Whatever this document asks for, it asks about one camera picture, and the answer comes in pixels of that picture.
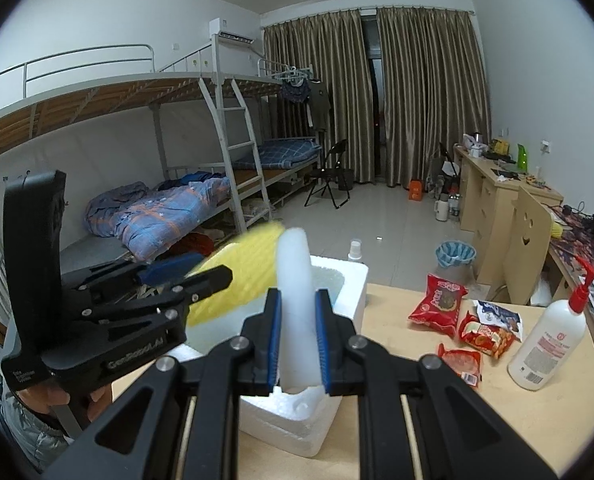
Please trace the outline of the left hand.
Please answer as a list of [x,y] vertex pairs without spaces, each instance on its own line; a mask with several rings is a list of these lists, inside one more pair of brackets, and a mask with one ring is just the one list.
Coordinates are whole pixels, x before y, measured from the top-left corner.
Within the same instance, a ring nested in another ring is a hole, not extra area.
[[[58,385],[42,382],[16,393],[17,398],[26,408],[39,414],[50,414],[54,406],[67,406],[70,395]],[[90,393],[91,403],[88,404],[88,420],[94,420],[112,403],[111,385],[99,388]]]

